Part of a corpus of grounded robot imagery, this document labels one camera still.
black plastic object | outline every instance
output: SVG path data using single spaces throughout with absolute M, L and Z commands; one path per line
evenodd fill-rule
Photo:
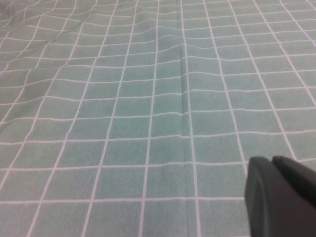
M 286 157 L 252 157 L 245 201 L 252 237 L 316 237 L 316 174 Z

